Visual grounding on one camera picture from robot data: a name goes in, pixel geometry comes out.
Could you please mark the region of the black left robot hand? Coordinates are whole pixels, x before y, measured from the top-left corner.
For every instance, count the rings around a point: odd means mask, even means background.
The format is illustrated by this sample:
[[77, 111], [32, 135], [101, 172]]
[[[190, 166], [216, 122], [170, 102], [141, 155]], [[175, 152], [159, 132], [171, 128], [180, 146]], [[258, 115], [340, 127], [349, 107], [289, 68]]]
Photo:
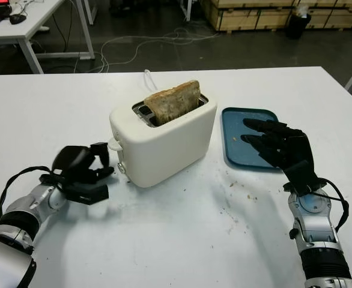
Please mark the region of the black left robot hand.
[[108, 144], [66, 146], [52, 163], [52, 171], [56, 170], [67, 182], [96, 184], [114, 173], [114, 168], [109, 165]]

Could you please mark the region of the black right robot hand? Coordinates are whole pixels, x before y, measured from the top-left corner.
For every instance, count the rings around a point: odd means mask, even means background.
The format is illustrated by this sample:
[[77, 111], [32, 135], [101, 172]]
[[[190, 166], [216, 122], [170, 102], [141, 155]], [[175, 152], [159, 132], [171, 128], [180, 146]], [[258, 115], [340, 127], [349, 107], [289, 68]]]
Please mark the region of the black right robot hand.
[[261, 135], [243, 134], [241, 139], [271, 166], [284, 172], [292, 192], [304, 196], [320, 188], [321, 181], [314, 171], [311, 146], [302, 130], [272, 120], [245, 118], [243, 123]]

